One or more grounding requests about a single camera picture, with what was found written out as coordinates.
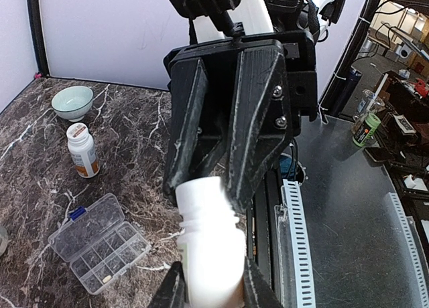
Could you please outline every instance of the marble countertop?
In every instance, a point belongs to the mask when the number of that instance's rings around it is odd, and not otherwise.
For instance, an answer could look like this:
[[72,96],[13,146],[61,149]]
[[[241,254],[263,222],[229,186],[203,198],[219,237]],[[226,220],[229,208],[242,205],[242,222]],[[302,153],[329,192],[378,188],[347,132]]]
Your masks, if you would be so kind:
[[[101,172],[78,176],[66,144],[71,124],[50,101],[61,89],[92,88],[94,106],[82,120],[93,134]],[[0,257],[0,308],[146,307],[166,267],[180,259],[181,218],[162,194],[170,94],[114,84],[35,80],[0,115],[0,225],[9,246]],[[48,244],[78,206],[107,193],[151,244],[149,254],[100,295],[87,293]]]

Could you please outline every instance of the white wall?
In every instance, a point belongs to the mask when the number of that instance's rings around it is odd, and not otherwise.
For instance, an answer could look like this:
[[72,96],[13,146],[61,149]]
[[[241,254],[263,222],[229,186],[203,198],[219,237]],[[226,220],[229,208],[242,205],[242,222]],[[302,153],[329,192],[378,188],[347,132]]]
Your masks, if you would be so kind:
[[366,0],[346,0],[339,22],[329,27],[329,38],[316,45],[319,98],[343,55],[365,2]]
[[37,70],[27,0],[0,0],[0,112]]
[[168,0],[40,0],[52,76],[166,88],[162,60],[189,42]]

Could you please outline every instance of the plastic organizer box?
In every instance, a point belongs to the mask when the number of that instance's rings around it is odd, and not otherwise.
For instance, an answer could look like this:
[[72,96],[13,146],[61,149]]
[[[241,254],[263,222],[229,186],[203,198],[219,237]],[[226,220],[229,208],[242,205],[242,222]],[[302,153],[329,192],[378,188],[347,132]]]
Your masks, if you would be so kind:
[[48,241],[70,263],[91,295],[98,295],[143,258],[149,243],[129,223],[117,198],[106,194],[89,208],[79,207]]

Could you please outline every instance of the white cylinder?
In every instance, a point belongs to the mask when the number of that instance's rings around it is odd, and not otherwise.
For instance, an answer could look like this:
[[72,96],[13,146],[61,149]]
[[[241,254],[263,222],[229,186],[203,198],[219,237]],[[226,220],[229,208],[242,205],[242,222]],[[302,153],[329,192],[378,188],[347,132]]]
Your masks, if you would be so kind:
[[414,181],[412,174],[409,174],[409,176],[405,178],[404,183],[408,189],[414,189],[417,186],[417,183]]
[[220,177],[205,177],[176,188],[180,224],[177,239],[192,308],[243,305],[245,235],[235,224]]
[[100,171],[93,136],[83,123],[76,123],[67,129],[68,150],[78,174],[87,179]]

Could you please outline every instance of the blue latch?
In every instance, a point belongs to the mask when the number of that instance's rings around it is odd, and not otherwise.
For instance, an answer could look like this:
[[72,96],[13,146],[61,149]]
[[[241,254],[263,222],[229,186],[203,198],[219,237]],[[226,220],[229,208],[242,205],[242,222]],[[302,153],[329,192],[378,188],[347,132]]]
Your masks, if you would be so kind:
[[73,221],[76,221],[76,219],[78,217],[80,217],[82,214],[84,214],[85,212],[86,212],[86,209],[83,206],[80,206],[77,209],[75,209],[75,211],[73,211],[72,213],[70,213],[70,218]]

